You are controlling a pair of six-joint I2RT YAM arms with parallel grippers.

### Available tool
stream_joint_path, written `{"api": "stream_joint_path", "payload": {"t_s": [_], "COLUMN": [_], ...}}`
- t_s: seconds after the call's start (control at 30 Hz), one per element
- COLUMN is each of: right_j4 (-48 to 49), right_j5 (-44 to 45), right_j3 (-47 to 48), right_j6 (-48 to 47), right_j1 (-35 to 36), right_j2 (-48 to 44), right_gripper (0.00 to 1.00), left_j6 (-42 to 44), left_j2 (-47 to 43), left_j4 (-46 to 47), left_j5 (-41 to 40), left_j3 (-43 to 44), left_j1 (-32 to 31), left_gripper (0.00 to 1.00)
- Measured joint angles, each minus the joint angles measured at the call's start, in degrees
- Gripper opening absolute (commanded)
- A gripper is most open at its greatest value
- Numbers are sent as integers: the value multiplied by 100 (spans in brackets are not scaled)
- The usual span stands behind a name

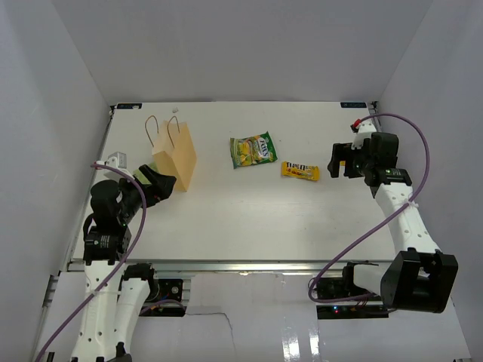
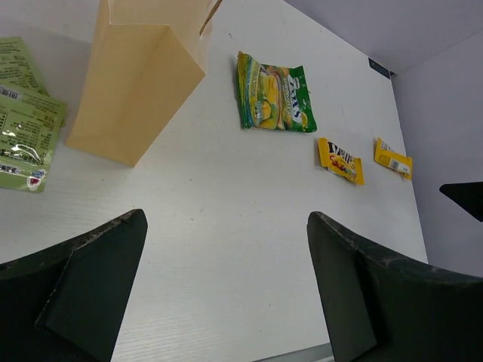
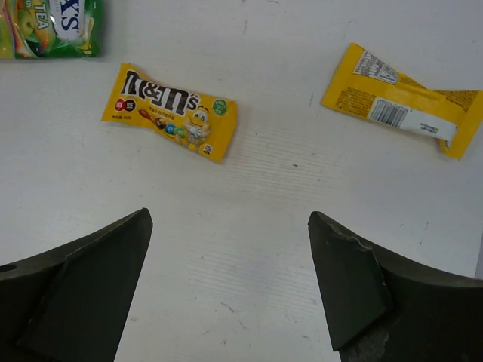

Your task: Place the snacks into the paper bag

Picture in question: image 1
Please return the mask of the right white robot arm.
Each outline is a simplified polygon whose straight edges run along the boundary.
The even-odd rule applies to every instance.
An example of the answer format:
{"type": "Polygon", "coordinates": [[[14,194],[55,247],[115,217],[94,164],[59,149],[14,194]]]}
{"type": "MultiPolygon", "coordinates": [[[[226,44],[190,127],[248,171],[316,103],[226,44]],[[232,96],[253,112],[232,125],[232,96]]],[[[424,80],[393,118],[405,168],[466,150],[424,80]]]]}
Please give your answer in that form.
{"type": "Polygon", "coordinates": [[[375,132],[358,145],[336,143],[328,171],[339,176],[343,165],[348,178],[361,177],[385,217],[395,248],[388,266],[348,262],[340,282],[341,293],[356,301],[367,292],[378,295],[387,308],[441,313],[457,276],[456,257],[441,252],[429,235],[413,194],[408,172],[398,168],[398,137],[375,132]]]}

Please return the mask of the green Fox's candy bag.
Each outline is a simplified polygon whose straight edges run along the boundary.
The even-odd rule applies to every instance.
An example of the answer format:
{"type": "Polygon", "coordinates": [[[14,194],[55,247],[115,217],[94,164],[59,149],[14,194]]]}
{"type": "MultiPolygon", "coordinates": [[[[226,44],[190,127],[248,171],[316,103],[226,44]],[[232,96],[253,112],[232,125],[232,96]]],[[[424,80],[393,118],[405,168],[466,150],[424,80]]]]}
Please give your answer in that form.
{"type": "Polygon", "coordinates": [[[242,139],[231,138],[230,155],[234,169],[276,162],[278,156],[269,132],[242,139]]]}

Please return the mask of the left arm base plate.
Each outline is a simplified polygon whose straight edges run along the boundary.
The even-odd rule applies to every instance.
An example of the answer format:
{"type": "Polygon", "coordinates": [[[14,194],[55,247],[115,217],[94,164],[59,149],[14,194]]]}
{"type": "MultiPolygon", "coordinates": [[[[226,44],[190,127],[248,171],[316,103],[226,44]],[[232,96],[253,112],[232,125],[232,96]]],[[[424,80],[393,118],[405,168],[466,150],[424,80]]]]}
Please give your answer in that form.
{"type": "Polygon", "coordinates": [[[164,300],[183,301],[183,279],[155,279],[157,292],[151,293],[142,309],[149,310],[140,313],[142,317],[182,317],[185,314],[184,307],[177,303],[165,303],[154,305],[164,300]]]}

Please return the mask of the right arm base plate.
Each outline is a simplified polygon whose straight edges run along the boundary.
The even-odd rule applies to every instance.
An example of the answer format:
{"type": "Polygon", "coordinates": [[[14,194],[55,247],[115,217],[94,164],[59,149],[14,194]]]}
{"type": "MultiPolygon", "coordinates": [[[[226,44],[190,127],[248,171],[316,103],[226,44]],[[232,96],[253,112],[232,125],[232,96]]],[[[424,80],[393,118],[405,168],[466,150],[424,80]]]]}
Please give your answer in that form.
{"type": "Polygon", "coordinates": [[[384,319],[393,312],[379,296],[358,287],[347,287],[342,278],[321,278],[312,294],[317,299],[338,299],[317,305],[320,321],[384,319]]]}

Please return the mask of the light green snack packet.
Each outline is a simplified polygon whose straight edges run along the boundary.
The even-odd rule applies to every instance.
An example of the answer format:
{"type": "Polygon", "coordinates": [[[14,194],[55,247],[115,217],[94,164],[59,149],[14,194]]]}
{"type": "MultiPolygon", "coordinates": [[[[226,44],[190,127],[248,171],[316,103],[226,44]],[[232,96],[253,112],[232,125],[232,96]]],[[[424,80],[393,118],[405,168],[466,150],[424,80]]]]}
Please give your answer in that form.
{"type": "Polygon", "coordinates": [[[133,176],[143,185],[152,185],[152,181],[158,174],[155,162],[143,164],[133,171],[133,176]]]}

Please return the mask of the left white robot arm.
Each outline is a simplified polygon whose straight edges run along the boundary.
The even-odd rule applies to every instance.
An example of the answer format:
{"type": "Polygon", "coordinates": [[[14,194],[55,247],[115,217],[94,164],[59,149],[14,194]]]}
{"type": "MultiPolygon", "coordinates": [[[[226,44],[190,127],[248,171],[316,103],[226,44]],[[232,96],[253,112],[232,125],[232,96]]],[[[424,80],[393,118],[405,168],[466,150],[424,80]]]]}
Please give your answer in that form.
{"type": "Polygon", "coordinates": [[[120,176],[105,179],[90,190],[92,212],[83,225],[86,303],[73,361],[130,361],[131,340],[141,308],[159,292],[149,263],[127,265],[128,254],[139,241],[129,222],[136,213],[145,217],[149,207],[171,196],[175,176],[165,176],[147,165],[140,172],[148,183],[100,162],[100,169],[120,176]]]}

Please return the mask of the yellow M&M's packet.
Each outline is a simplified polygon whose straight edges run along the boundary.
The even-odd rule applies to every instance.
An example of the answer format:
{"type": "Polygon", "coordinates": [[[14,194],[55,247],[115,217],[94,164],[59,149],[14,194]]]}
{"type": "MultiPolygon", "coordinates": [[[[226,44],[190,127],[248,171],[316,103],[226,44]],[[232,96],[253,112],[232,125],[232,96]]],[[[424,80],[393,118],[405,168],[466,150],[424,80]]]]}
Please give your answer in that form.
{"type": "Polygon", "coordinates": [[[320,179],[320,171],[317,166],[295,164],[289,161],[281,163],[281,175],[317,182],[320,179]]]}

